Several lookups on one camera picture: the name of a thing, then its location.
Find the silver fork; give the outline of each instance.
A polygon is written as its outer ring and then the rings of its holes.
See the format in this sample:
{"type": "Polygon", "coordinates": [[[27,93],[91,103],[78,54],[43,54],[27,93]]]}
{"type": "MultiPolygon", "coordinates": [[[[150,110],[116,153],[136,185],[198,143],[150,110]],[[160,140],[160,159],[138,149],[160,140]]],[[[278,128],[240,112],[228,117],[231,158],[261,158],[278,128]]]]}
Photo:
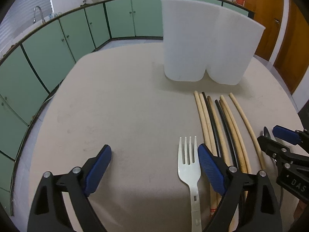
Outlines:
{"type": "Polygon", "coordinates": [[[196,136],[194,137],[194,154],[192,154],[191,137],[189,137],[189,158],[187,151],[187,137],[184,138],[184,163],[182,157],[181,137],[179,138],[178,176],[189,186],[190,189],[192,232],[201,232],[200,196],[197,188],[197,182],[200,178],[200,162],[197,154],[196,136]]]}

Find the wooden door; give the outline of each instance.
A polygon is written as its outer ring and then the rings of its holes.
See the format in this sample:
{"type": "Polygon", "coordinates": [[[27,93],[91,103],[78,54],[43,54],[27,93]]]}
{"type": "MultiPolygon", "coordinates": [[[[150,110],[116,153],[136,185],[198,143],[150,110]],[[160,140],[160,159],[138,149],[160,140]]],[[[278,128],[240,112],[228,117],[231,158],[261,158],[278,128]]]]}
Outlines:
{"type": "Polygon", "coordinates": [[[30,36],[23,42],[23,47],[49,91],[52,91],[75,65],[58,20],[30,36]]]}
{"type": "Polygon", "coordinates": [[[0,66],[0,94],[28,124],[48,96],[20,46],[0,66]]]}
{"type": "Polygon", "coordinates": [[[302,80],[309,64],[309,25],[290,0],[289,18],[282,46],[274,64],[291,93],[302,80]]]}
{"type": "Polygon", "coordinates": [[[106,3],[112,38],[135,36],[131,0],[113,0],[106,3]]]}
{"type": "Polygon", "coordinates": [[[103,4],[87,7],[85,11],[95,47],[98,48],[110,38],[103,4]]]}
{"type": "Polygon", "coordinates": [[[61,17],[59,20],[76,62],[95,49],[83,9],[61,17]]]}
{"type": "Polygon", "coordinates": [[[254,20],[266,27],[255,54],[269,61],[279,35],[283,0],[246,0],[245,7],[255,12],[254,20]]]}
{"type": "Polygon", "coordinates": [[[132,0],[136,36],[163,36],[161,0],[132,0]]]}

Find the metal screw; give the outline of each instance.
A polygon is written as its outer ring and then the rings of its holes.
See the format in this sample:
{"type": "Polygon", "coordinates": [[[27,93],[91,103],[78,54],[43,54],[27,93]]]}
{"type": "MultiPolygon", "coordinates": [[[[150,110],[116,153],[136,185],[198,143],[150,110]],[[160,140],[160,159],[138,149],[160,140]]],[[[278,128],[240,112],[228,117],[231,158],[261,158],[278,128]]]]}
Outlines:
{"type": "Polygon", "coordinates": [[[72,172],[73,173],[79,173],[81,171],[81,168],[80,167],[75,167],[73,168],[72,172]]]}
{"type": "Polygon", "coordinates": [[[51,172],[47,171],[43,174],[44,178],[48,178],[51,175],[51,172]]]}
{"type": "Polygon", "coordinates": [[[232,173],[236,173],[237,172],[237,168],[234,166],[229,167],[229,171],[232,173]]]}
{"type": "Polygon", "coordinates": [[[263,170],[260,171],[260,176],[265,177],[266,175],[267,175],[267,174],[266,174],[265,171],[263,171],[263,170]]]}

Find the rattan stick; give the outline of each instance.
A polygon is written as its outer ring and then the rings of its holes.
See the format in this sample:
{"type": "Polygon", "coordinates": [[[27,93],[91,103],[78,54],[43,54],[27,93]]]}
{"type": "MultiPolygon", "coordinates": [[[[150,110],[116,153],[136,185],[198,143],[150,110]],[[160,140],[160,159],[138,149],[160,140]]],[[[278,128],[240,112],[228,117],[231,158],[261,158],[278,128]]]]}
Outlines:
{"type": "Polygon", "coordinates": [[[214,141],[214,133],[211,127],[211,120],[209,118],[209,114],[208,114],[208,110],[207,110],[207,106],[205,103],[205,99],[202,93],[200,93],[200,101],[202,103],[202,107],[203,107],[203,111],[204,111],[204,115],[205,115],[205,120],[206,120],[206,124],[207,124],[207,129],[208,129],[208,133],[209,133],[209,139],[211,142],[211,147],[209,148],[209,150],[212,152],[212,154],[214,156],[217,156],[217,149],[216,149],[216,143],[214,141]]]}
{"type": "MultiPolygon", "coordinates": [[[[211,144],[210,144],[210,140],[209,140],[209,133],[208,133],[208,129],[207,129],[205,115],[204,115],[203,107],[202,107],[200,97],[199,97],[199,94],[198,94],[197,91],[194,92],[194,97],[195,97],[195,101],[196,101],[196,104],[197,104],[197,110],[198,110],[198,113],[200,115],[200,122],[202,124],[204,142],[205,142],[206,146],[208,147],[208,149],[211,149],[211,144]]],[[[210,184],[210,201],[211,201],[210,217],[212,217],[214,212],[217,209],[217,193],[214,191],[211,184],[210,184]]]]}
{"type": "Polygon", "coordinates": [[[245,158],[244,158],[244,154],[243,154],[243,151],[241,150],[241,145],[240,145],[240,142],[239,142],[236,130],[234,128],[234,125],[232,123],[231,117],[230,117],[230,115],[229,115],[229,113],[227,111],[227,108],[226,108],[225,104],[223,103],[223,101],[219,100],[219,103],[220,103],[222,111],[223,111],[223,113],[224,113],[224,115],[225,115],[225,117],[227,119],[228,126],[229,126],[229,128],[231,130],[231,134],[232,134],[232,137],[233,137],[233,140],[234,140],[235,148],[236,148],[238,159],[239,159],[239,169],[243,173],[248,173],[246,162],[245,162],[245,158]]]}
{"type": "Polygon", "coordinates": [[[230,118],[232,120],[232,123],[233,123],[233,126],[235,127],[235,131],[237,133],[237,136],[239,138],[239,142],[240,142],[240,145],[241,145],[241,149],[243,151],[243,154],[244,154],[244,157],[245,157],[245,162],[246,162],[246,166],[247,166],[247,172],[248,173],[252,173],[252,169],[251,169],[251,165],[250,165],[250,161],[249,161],[249,157],[248,157],[248,153],[247,153],[247,150],[246,150],[246,147],[245,147],[245,144],[244,144],[244,141],[243,141],[243,138],[241,136],[241,133],[239,131],[239,128],[237,126],[237,123],[236,123],[236,120],[231,112],[231,109],[228,105],[228,103],[226,102],[225,98],[223,95],[220,96],[220,99],[222,100],[222,102],[225,104],[226,108],[227,108],[227,111],[230,115],[230,118]]]}
{"type": "Polygon", "coordinates": [[[243,109],[241,108],[241,106],[238,103],[237,99],[234,97],[233,93],[230,93],[229,96],[230,96],[231,100],[233,101],[234,105],[236,106],[239,114],[241,115],[241,117],[242,117],[242,119],[243,119],[243,121],[244,121],[244,123],[245,123],[245,125],[246,125],[246,127],[248,129],[248,132],[249,132],[249,134],[251,136],[251,139],[252,139],[254,147],[255,147],[255,151],[257,153],[257,156],[259,157],[261,168],[262,168],[262,170],[266,170],[266,164],[265,164],[265,160],[264,160],[264,157],[263,157],[263,154],[262,154],[262,150],[261,150],[261,147],[260,147],[260,145],[259,145],[259,143],[257,141],[257,138],[256,138],[255,134],[254,134],[254,131],[253,131],[253,129],[252,129],[252,127],[251,127],[251,125],[250,125],[250,123],[249,123],[249,121],[248,121],[248,119],[247,119],[247,117],[246,117],[246,115],[245,115],[245,113],[243,111],[243,109]]]}
{"type": "Polygon", "coordinates": [[[220,121],[219,121],[219,118],[217,116],[217,113],[216,113],[216,109],[214,107],[214,103],[213,101],[211,100],[211,97],[208,96],[207,97],[207,100],[208,100],[208,103],[211,107],[211,111],[214,115],[214,122],[217,126],[217,131],[218,131],[218,135],[219,135],[219,140],[220,140],[220,144],[221,144],[221,147],[222,147],[222,155],[223,155],[223,159],[225,161],[225,164],[227,164],[227,166],[231,166],[231,162],[230,162],[230,157],[229,157],[229,152],[228,152],[228,148],[227,148],[227,144],[225,143],[225,139],[224,139],[224,135],[223,135],[223,131],[222,131],[222,127],[221,127],[221,124],[220,124],[220,121]]]}

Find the green cabinet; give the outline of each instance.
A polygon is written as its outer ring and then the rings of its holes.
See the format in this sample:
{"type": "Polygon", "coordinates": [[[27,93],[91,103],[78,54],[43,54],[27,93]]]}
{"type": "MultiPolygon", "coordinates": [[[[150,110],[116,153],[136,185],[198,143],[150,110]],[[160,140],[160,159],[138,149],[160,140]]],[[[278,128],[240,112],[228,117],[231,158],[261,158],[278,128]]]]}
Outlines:
{"type": "Polygon", "coordinates": [[[11,215],[10,190],[13,169],[14,161],[0,153],[0,202],[8,215],[11,215]]]}
{"type": "Polygon", "coordinates": [[[16,159],[28,127],[2,100],[0,100],[0,123],[0,150],[12,159],[16,159]]]}
{"type": "Polygon", "coordinates": [[[59,20],[76,62],[95,49],[83,9],[63,16],[59,20]]]}
{"type": "Polygon", "coordinates": [[[136,36],[163,36],[161,0],[132,0],[136,36]]]}
{"type": "Polygon", "coordinates": [[[232,4],[229,4],[229,3],[225,3],[225,2],[224,2],[224,3],[223,3],[223,7],[228,8],[228,9],[231,9],[231,10],[234,10],[234,11],[237,11],[237,12],[239,12],[239,13],[245,15],[246,17],[249,15],[249,12],[248,12],[248,11],[246,11],[246,10],[244,10],[244,9],[242,9],[242,8],[239,8],[239,7],[237,7],[237,6],[234,6],[234,5],[232,5],[232,4]]]}
{"type": "Polygon", "coordinates": [[[48,96],[20,46],[0,66],[0,94],[28,124],[48,96]]]}
{"type": "Polygon", "coordinates": [[[75,64],[58,20],[34,33],[23,42],[23,46],[49,91],[65,78],[75,64]]]}
{"type": "Polygon", "coordinates": [[[135,36],[131,0],[113,0],[106,3],[112,38],[135,36]]]}
{"type": "Polygon", "coordinates": [[[103,4],[87,7],[85,11],[95,47],[98,48],[110,38],[103,4]]]}
{"type": "Polygon", "coordinates": [[[14,161],[0,153],[0,188],[10,191],[14,161]]]}
{"type": "Polygon", "coordinates": [[[10,198],[10,192],[3,190],[0,188],[0,203],[3,206],[5,212],[10,216],[11,214],[11,198],[10,198]]]}
{"type": "Polygon", "coordinates": [[[220,5],[222,4],[221,1],[219,0],[197,0],[197,1],[203,1],[203,2],[208,2],[208,3],[213,3],[213,4],[217,4],[217,5],[220,5]]]}

